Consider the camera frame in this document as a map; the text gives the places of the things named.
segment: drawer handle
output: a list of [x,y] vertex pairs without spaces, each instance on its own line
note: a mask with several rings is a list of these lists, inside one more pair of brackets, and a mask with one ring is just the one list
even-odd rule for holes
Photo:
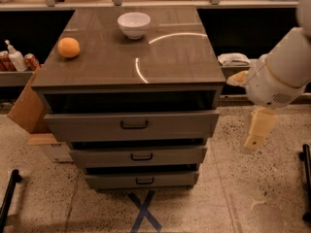
[[149,178],[149,179],[138,179],[136,178],[136,183],[137,184],[152,184],[155,181],[155,178]]
[[144,124],[126,124],[124,121],[121,121],[120,127],[122,129],[145,129],[148,127],[148,121],[146,120]]
[[154,157],[154,155],[151,153],[150,155],[145,156],[135,156],[133,153],[130,155],[130,158],[134,161],[141,161],[141,160],[151,160]]

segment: cardboard flap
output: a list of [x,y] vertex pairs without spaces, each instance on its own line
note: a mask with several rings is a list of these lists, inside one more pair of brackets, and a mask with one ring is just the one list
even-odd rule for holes
[[46,114],[46,108],[37,93],[31,88],[31,85],[39,72],[39,68],[35,70],[16,103],[7,115],[9,119],[18,124],[28,133],[51,132],[43,120],[43,117]]

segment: white bowl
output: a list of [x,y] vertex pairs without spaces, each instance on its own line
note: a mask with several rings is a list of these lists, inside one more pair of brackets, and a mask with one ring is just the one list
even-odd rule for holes
[[118,25],[122,33],[129,39],[137,40],[147,33],[150,21],[147,14],[132,12],[121,15],[118,18]]

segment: cardboard box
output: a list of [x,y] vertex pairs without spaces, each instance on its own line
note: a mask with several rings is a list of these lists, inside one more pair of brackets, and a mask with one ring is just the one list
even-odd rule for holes
[[46,108],[31,88],[39,72],[33,73],[7,117],[29,133],[28,145],[40,146],[50,161],[72,162],[66,143],[59,143],[44,122]]

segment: concrete floor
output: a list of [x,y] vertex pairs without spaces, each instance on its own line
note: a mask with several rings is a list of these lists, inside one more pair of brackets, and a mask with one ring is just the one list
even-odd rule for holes
[[4,232],[311,232],[301,219],[308,209],[308,194],[298,158],[302,144],[311,145],[311,106],[279,110],[278,123],[264,145],[246,154],[240,140],[253,108],[219,108],[219,123],[193,189],[104,193],[90,190],[73,164],[51,163],[39,147],[29,147],[28,133],[6,117],[4,108],[1,201],[11,171],[19,169],[23,177]]

